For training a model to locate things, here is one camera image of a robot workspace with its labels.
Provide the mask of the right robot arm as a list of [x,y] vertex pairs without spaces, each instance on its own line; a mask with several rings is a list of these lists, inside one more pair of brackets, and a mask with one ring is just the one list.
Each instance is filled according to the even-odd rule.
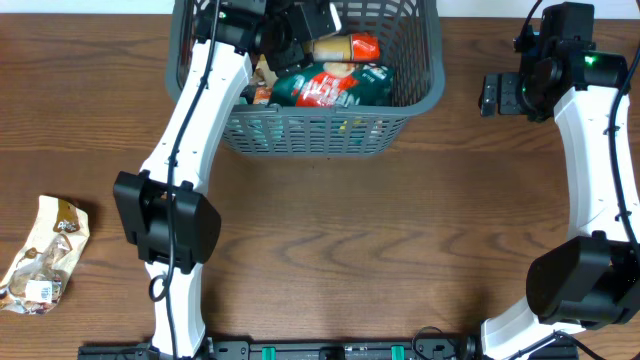
[[569,189],[566,241],[534,260],[525,296],[485,320],[467,359],[575,359],[577,334],[629,322],[639,311],[639,196],[627,132],[636,61],[600,52],[595,9],[563,2],[524,24],[515,72],[483,82],[483,116],[553,120],[561,134]]

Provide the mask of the green Nescafe coffee bag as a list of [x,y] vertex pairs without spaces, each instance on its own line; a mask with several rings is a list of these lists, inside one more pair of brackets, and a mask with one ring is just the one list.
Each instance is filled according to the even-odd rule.
[[365,63],[316,63],[280,78],[269,103],[282,107],[389,106],[395,71]]

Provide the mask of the orange spaghetti packet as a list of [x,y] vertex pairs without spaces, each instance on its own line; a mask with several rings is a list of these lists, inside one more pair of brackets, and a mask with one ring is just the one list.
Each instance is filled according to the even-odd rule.
[[376,62],[381,48],[378,38],[368,33],[334,35],[304,45],[315,62]]

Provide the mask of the Kleenex tissue multipack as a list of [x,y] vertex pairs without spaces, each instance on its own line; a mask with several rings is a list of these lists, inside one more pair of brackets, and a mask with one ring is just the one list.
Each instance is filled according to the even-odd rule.
[[257,86],[254,98],[253,105],[268,105],[270,102],[270,98],[272,95],[272,88],[268,86]]

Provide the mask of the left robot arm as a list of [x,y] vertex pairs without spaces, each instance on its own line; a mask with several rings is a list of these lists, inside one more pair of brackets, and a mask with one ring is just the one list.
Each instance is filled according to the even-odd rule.
[[213,160],[252,58],[293,73],[309,61],[306,43],[342,28],[330,1],[177,1],[165,85],[176,106],[160,141],[136,174],[120,172],[113,194],[129,243],[151,278],[155,330],[151,359],[196,359],[206,329],[204,264],[221,216],[207,198]]

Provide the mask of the beige paper pouch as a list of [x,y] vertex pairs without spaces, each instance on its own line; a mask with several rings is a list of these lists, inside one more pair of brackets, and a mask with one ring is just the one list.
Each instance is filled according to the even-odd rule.
[[257,68],[248,85],[248,98],[253,102],[254,93],[257,86],[268,86],[272,88],[278,81],[278,77],[274,72],[268,69]]

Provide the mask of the grey plastic laundry basket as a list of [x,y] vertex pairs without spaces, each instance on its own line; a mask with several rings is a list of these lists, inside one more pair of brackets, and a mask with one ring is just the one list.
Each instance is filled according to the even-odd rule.
[[[389,106],[282,107],[253,105],[248,86],[220,142],[245,154],[365,156],[384,151],[405,123],[434,107],[445,87],[442,34],[432,1],[331,1],[342,23],[335,35],[368,33],[381,48],[376,62],[395,71]],[[252,58],[254,72],[268,69]]]

